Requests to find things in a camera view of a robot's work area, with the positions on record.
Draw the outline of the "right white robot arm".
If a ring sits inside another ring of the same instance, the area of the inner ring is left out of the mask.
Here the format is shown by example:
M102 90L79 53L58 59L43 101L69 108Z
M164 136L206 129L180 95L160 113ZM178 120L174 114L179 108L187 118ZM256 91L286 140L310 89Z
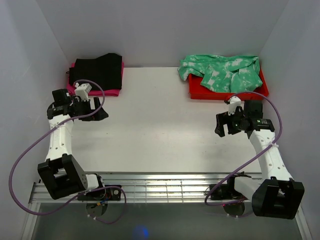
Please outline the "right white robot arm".
M302 182L295 181L288 172L279 152L275 128L271 120L263 117L263 103L260 100L246 100L233 96L227 101L228 111L216 115L215 133L225 136L245 132L253 145L262 174L258 184L244 172L233 174L222 186L213 186L210 195L214 200L246 198L258 217L295 218L305 193Z

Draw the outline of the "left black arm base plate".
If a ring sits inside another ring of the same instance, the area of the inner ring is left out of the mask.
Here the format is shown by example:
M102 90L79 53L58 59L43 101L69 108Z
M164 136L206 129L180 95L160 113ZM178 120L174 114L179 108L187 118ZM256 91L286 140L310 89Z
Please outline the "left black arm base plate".
M87 194L84 194L82 196L77 197L78 201L120 201L122 191L121 185L105 185L106 189L90 192Z

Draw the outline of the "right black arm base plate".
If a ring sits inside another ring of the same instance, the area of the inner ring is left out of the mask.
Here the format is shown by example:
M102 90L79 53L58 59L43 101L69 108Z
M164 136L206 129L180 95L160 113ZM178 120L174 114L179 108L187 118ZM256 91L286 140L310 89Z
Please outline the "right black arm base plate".
M211 200L240 200L246 197L227 184L220 185L209 197Z

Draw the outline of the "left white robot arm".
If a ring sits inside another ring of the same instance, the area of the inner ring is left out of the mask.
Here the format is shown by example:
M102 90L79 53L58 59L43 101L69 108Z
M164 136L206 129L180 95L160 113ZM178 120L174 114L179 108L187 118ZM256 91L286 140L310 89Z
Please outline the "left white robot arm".
M102 109L98 97L94 97L91 108L90 85L82 84L70 95L67 89L52 92L54 102L47 109L47 118L52 132L49 137L49 150L45 162L38 164L37 171L50 196L61 199L72 194L88 191L95 199L106 195L102 178L86 174L72 154L72 129L74 117L81 121L102 121L108 114Z

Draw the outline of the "green tie-dye trousers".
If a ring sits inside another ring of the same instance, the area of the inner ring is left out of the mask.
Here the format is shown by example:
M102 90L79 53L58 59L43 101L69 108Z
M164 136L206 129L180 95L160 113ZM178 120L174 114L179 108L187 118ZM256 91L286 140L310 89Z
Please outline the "green tie-dye trousers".
M190 74L202 77L200 85L216 93L253 92L263 85L260 70L256 55L193 54L182 59L177 68L182 80Z

